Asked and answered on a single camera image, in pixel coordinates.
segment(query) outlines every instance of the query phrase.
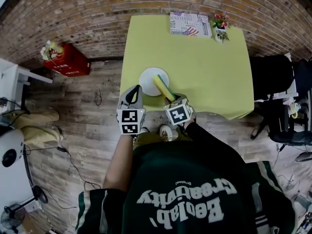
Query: sponge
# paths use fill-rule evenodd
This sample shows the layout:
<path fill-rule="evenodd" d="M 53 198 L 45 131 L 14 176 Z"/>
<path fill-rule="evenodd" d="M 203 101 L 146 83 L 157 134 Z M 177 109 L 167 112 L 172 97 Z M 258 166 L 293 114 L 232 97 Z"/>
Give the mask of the sponge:
<path fill-rule="evenodd" d="M 170 102 L 174 102 L 176 100 L 175 95 L 169 90 L 169 88 L 166 86 L 160 75 L 153 77 L 153 82 L 155 86 L 159 89 L 159 91 L 168 98 Z"/>

